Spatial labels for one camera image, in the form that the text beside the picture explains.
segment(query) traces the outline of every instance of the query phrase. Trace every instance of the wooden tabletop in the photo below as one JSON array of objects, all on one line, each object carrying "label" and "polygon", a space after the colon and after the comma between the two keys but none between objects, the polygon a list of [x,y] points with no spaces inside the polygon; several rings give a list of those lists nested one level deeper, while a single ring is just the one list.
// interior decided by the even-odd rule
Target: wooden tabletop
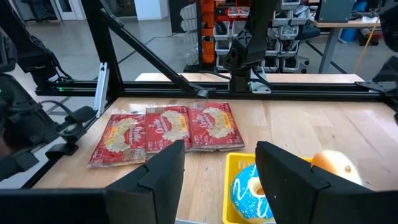
[{"label": "wooden tabletop", "polygon": [[[220,81],[201,74],[189,80]],[[272,82],[353,82],[356,75],[270,74]],[[158,73],[137,80],[166,80]],[[181,104],[192,100],[119,98],[78,142],[73,156],[64,156],[35,188],[105,187],[137,166],[87,169],[91,153],[104,131],[112,110],[143,110],[146,105]],[[398,189],[398,126],[394,112],[383,103],[309,101],[212,100],[229,102],[246,147],[253,153],[257,141],[270,141],[298,156],[312,157],[323,149],[345,153],[373,190]],[[187,153],[177,217],[205,223],[221,223],[226,152]]]},{"label": "wooden tabletop", "polygon": [[361,27],[372,27],[374,22],[363,22],[362,20],[344,22],[318,22],[311,21],[311,23],[318,28],[361,28]]}]

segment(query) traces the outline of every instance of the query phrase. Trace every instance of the red snack bag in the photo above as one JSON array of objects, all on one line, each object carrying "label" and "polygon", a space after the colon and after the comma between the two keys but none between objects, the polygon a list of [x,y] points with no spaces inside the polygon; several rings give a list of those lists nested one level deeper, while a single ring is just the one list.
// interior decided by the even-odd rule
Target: red snack bag
[{"label": "red snack bag", "polygon": [[113,167],[145,162],[145,115],[112,114],[88,167]]},{"label": "red snack bag", "polygon": [[244,147],[228,103],[190,103],[188,113],[193,149],[227,151]]},{"label": "red snack bag", "polygon": [[179,139],[184,140],[186,150],[190,149],[188,121],[186,106],[147,108],[147,157],[157,154]]}]

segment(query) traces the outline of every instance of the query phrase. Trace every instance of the white wall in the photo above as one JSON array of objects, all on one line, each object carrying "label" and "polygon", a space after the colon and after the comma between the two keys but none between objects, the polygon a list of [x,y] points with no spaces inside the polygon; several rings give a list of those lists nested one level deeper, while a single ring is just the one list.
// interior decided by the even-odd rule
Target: white wall
[{"label": "white wall", "polygon": [[169,16],[168,0],[134,0],[137,18],[143,20],[157,20]]}]

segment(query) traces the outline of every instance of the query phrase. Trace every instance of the floor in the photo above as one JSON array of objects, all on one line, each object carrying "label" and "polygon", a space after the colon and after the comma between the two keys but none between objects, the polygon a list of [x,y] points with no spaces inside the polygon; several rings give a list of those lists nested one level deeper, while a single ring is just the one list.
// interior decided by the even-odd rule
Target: floor
[{"label": "floor", "polygon": [[[177,72],[183,72],[186,66],[185,54],[193,47],[184,44],[180,35],[173,35],[169,19],[162,21],[126,21],[125,29],[134,37],[150,48],[169,66]],[[62,68],[73,78],[78,80],[93,80],[98,75],[100,61],[91,38],[90,30],[86,21],[68,21],[48,24],[29,24],[29,32],[43,41],[43,43],[58,57]],[[134,81],[143,72],[158,72],[158,70],[147,62],[142,56],[135,53],[134,49],[128,46],[115,33],[111,31],[116,56],[120,61],[119,67],[123,80]],[[315,43],[318,49],[322,50],[325,43]],[[352,73],[355,63],[361,54],[362,47],[356,43],[338,44],[333,60],[348,73]],[[369,46],[366,55],[363,57],[357,74],[365,80],[372,78],[382,67],[383,63],[394,53],[381,42],[378,46]],[[317,73],[321,58],[309,46],[300,46],[299,55],[308,57],[310,65],[308,73]],[[329,73],[339,73],[330,67]],[[37,96],[34,93],[35,84],[30,75],[25,74],[19,67],[10,73],[14,75],[25,89],[37,100],[57,100],[64,103],[71,110],[78,109],[83,105],[92,105],[91,97],[58,97],[58,96]],[[44,109],[52,119],[61,123],[63,111],[53,105],[46,104]],[[45,149],[37,156],[41,158],[40,164],[26,173],[19,174],[0,182],[0,188],[20,187],[34,172],[44,164]]]}]

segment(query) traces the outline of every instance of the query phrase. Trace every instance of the wooden table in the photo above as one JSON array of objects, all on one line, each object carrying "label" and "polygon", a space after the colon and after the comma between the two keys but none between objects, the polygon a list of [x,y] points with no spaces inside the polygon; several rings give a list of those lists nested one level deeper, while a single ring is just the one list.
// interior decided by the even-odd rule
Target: wooden table
[{"label": "wooden table", "polygon": [[[344,28],[363,28],[363,27],[373,27],[374,22],[363,22],[362,20],[356,21],[348,21],[346,23],[342,22],[318,22],[318,21],[311,21],[311,23],[318,28],[331,28],[328,40],[326,42],[325,49],[322,55],[321,64],[319,66],[318,73],[328,73],[329,65],[333,63],[333,66],[337,68],[340,72],[345,73],[342,68],[340,68],[337,64],[331,61],[333,54],[335,53],[336,44],[339,41],[341,31]],[[319,53],[319,50],[316,49],[311,43],[307,41],[307,44],[314,50]]]},{"label": "wooden table", "polygon": [[[225,81],[213,75],[185,74],[192,81]],[[269,74],[272,82],[353,82],[356,75]],[[144,73],[140,81],[167,80]],[[61,158],[35,188],[105,187],[137,166],[87,169],[112,110],[146,105],[181,104],[187,99],[119,98],[78,142],[73,156]],[[344,152],[357,166],[367,187],[398,189],[398,126],[394,112],[383,103],[309,101],[228,101],[246,147],[253,153],[257,141],[270,141],[298,156],[312,157],[323,149]],[[221,223],[226,152],[187,153],[177,217]]]}]

